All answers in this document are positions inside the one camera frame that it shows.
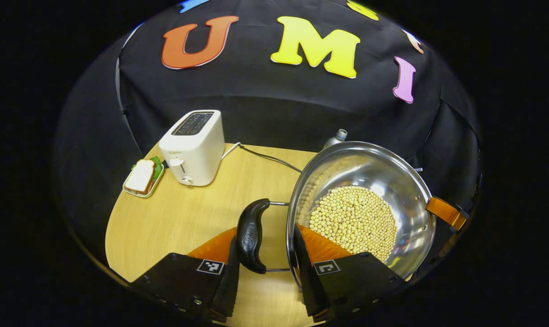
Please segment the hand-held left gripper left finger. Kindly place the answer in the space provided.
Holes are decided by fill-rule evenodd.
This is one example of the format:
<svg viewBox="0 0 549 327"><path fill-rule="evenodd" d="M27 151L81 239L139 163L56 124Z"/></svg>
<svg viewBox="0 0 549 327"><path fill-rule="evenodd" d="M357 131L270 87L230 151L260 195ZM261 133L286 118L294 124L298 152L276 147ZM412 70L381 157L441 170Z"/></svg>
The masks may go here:
<svg viewBox="0 0 549 327"><path fill-rule="evenodd" d="M168 253L130 288L189 319L225 323L233 316L239 281L236 232L230 228L188 254Z"/></svg>

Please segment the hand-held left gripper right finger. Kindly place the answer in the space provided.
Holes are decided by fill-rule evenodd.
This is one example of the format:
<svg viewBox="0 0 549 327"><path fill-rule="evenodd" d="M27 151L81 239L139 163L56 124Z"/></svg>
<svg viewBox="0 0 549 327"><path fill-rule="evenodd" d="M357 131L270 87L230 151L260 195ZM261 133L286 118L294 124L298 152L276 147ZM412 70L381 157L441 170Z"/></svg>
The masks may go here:
<svg viewBox="0 0 549 327"><path fill-rule="evenodd" d="M294 228L296 273L314 322L347 319L402 292L407 281L370 253L312 262L301 228Z"/></svg>

